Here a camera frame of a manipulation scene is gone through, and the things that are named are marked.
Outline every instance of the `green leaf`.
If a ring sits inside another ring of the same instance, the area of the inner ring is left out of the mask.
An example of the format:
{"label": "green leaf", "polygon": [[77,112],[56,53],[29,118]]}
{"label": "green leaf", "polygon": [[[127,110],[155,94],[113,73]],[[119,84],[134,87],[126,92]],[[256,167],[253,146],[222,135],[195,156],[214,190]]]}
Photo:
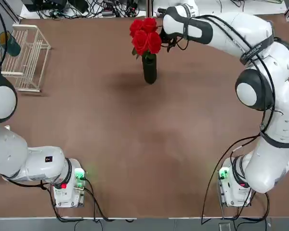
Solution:
{"label": "green leaf", "polygon": [[131,52],[132,55],[137,55],[137,51],[135,48],[133,48],[132,52]]}
{"label": "green leaf", "polygon": [[153,60],[153,59],[155,59],[155,55],[149,53],[149,54],[146,55],[146,58],[147,58],[147,59],[151,59],[151,60]]}

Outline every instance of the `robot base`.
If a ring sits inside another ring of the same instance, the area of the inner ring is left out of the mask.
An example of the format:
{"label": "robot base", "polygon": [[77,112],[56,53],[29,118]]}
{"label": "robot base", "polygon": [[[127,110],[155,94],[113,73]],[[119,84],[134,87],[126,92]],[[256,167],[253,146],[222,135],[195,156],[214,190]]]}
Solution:
{"label": "robot base", "polygon": [[85,181],[79,180],[79,177],[85,177],[85,172],[76,159],[69,159],[72,164],[72,175],[66,188],[57,189],[53,186],[53,194],[56,207],[79,207],[84,205],[84,187]]}
{"label": "robot base", "polygon": [[250,187],[244,188],[235,181],[230,158],[227,158],[218,174],[218,193],[221,205],[242,207],[247,196],[245,206],[249,205],[251,197],[249,192]]}

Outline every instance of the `gray floor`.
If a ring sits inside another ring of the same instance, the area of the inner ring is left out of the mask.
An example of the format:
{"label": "gray floor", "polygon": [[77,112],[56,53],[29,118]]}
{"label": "gray floor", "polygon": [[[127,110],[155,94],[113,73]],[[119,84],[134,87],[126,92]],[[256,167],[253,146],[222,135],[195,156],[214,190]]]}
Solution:
{"label": "gray floor", "polygon": [[[11,6],[19,14],[21,11],[20,0],[7,0]],[[289,0],[285,0],[286,5],[289,5]],[[4,21],[8,30],[12,29],[12,20],[2,12]],[[268,219],[268,231],[289,231],[289,218],[273,218]],[[215,219],[211,220],[205,225],[200,225],[199,219],[138,219],[133,223],[127,223],[124,220],[118,220],[105,223],[102,221],[104,231],[218,231],[219,223],[225,221]],[[0,220],[0,231],[73,231],[74,223],[60,223],[56,219],[13,219]],[[100,224],[95,224],[90,220],[80,222],[77,231],[101,231]],[[241,225],[239,231],[264,231],[264,222],[258,224],[244,224]]]}

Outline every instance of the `red rose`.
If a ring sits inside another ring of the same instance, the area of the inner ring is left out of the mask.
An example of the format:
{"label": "red rose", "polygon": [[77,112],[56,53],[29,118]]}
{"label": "red rose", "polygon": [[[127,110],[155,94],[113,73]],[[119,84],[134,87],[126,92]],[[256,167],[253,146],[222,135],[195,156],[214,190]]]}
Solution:
{"label": "red rose", "polygon": [[131,42],[139,55],[143,55],[148,50],[148,35],[143,30],[136,31]]}
{"label": "red rose", "polygon": [[149,33],[148,35],[148,46],[151,54],[157,54],[162,45],[162,39],[157,32]]}
{"label": "red rose", "polygon": [[145,18],[143,29],[146,33],[154,32],[157,29],[155,18]]}
{"label": "red rose", "polygon": [[135,19],[130,26],[130,36],[134,37],[137,30],[140,30],[143,26],[143,22],[139,19]]}

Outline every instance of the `electronic equipment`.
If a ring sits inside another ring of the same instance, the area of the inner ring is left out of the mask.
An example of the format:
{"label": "electronic equipment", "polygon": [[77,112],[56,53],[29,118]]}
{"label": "electronic equipment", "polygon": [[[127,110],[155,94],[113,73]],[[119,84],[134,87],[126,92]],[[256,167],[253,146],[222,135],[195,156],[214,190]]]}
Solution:
{"label": "electronic equipment", "polygon": [[67,0],[21,0],[30,12],[42,10],[63,10]]}
{"label": "electronic equipment", "polygon": [[81,13],[88,11],[89,5],[86,0],[68,0],[68,2]]}

